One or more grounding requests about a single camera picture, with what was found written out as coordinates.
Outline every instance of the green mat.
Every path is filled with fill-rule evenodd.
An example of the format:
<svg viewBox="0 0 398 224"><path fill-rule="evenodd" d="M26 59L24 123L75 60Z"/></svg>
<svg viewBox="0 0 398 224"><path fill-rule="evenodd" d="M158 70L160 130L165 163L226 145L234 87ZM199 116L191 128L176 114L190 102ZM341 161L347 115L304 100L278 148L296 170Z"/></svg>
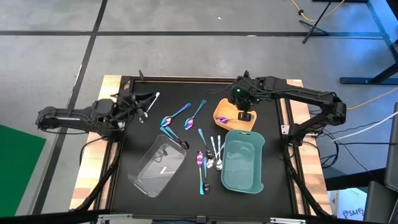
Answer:
<svg viewBox="0 0 398 224"><path fill-rule="evenodd" d="M0 217L14 216L45 139L0 125Z"/></svg>

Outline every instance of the concrete floor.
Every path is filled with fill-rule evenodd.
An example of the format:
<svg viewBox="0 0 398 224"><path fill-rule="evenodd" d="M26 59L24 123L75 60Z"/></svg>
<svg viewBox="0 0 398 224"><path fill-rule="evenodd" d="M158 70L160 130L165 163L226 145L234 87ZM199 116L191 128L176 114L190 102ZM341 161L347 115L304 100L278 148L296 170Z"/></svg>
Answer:
<svg viewBox="0 0 398 224"><path fill-rule="evenodd" d="M308 17L321 13L326 3L297 0ZM392 41L398 23L385 0L371 0ZM101 0L3 0L0 30L93 29ZM197 30L305 32L289 0L114 0L109 1L100 31ZM330 32L379 32L366 4L344 3L319 25ZM76 80L88 36L0 35L0 124L47 139L18 215L30 213L55 136L38 131L37 112L45 106L67 105ZM76 108L97 99L103 75L181 75L236 77L249 70L254 77L273 75L301 79L305 87L337 92L350 107L391 90L392 86L343 86L338 77L373 77L394 63L381 38L324 37L97 37ZM337 131L377 121L390 115L398 91L348 112L346 124L327 127ZM388 141L391 122L386 122L354 141ZM78 155L86 136L67 136L43 212L69 208L78 172ZM318 140L322 156L334 153L326 138ZM349 146L368 169L384 167L387 146ZM334 169L362 172L342 149Z"/></svg>

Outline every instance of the wooden table frame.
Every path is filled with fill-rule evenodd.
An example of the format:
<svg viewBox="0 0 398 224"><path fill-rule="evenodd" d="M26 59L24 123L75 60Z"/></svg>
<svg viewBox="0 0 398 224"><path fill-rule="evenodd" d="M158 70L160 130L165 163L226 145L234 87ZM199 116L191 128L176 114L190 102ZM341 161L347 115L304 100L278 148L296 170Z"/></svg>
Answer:
<svg viewBox="0 0 398 224"><path fill-rule="evenodd" d="M121 78L122 76L120 75L105 75L103 78L98 99L110 98L116 100L115 98L111 98L110 95L115 94L119 91ZM303 86L301 80L287 80L287 83L289 85ZM289 125L287 106L289 105L286 105L284 99L280 100L280 107L282 108L282 117L285 125ZM302 123L310 119L307 104L290 100L290 108L292 111L293 122ZM87 141L91 141L96 138L99 138L98 134L89 133ZM315 139L310 136L306 136L304 138L304 141L316 145ZM101 170L103 170L102 166L104 163L107 143L107 141L99 140L86 146L77 176L75 189L73 191L70 208L76 208L77 206L79 206L98 183L101 175ZM113 157L116 152L116 146L116 143L113 143L111 146L108 166L113 161ZM289 147L290 153L293 153L293 150L294 149L292 147ZM298 150L300 154L300 162L302 165L305 185L307 186L315 200L321 205L321 207L326 212L331 214L331 207L326 191L325 180L323 177L322 167L320 164L317 149L309 144L304 143L298 148ZM296 161L294 157L292 158L292 163L293 166L296 168ZM109 183L110 178L103 188L101 200L97 202L99 203L99 208L105 208L109 190ZM303 205L302 194L300 193L300 189L298 188L297 184L294 183L294 186L298 213L304 214L305 207ZM315 215L312 209L310 209L310 211L312 215Z"/></svg>

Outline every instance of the tripod stand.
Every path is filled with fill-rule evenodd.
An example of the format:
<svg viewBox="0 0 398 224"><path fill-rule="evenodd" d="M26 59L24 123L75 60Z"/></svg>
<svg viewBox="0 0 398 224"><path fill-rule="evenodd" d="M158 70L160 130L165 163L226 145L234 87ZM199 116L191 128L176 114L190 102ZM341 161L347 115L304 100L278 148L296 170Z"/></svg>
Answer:
<svg viewBox="0 0 398 224"><path fill-rule="evenodd" d="M319 31L318 33L314 33L314 34L316 34L316 36L328 36L328 35L329 35L328 32L326 32L326 31L324 31L324 30L322 30L322 29L317 28L317 25L318 25L319 21L322 19L322 16L325 14L326 10L328 10L330 4L331 4L331 1L328 3L328 5L326 6L326 8L323 10L321 16L317 19L317 21L315 22L314 25L309 24L309 23L307 23L307 22L304 22L304 21L302 21L302 20L299 20L299 22L300 22L301 24L305 24L305 25L308 26L308 28L310 28L310 31L309 31L309 32L307 33L307 35L304 37L304 40L303 40L303 42L302 42L303 44L305 44L305 43L307 42L308 38L310 38L310 36L313 34L313 31L315 31L315 30ZM298 14L301 15L303 12L304 12L303 10L299 10Z"/></svg>

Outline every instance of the teal plastic basin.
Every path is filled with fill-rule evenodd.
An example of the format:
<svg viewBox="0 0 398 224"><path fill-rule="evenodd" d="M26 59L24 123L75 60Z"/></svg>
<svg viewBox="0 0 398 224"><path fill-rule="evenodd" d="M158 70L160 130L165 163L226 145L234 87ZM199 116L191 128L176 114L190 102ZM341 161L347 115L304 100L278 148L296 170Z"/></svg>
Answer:
<svg viewBox="0 0 398 224"><path fill-rule="evenodd" d="M261 134L253 131L228 132L221 171L221 181L227 189L249 194L262 191L261 154L264 143Z"/></svg>

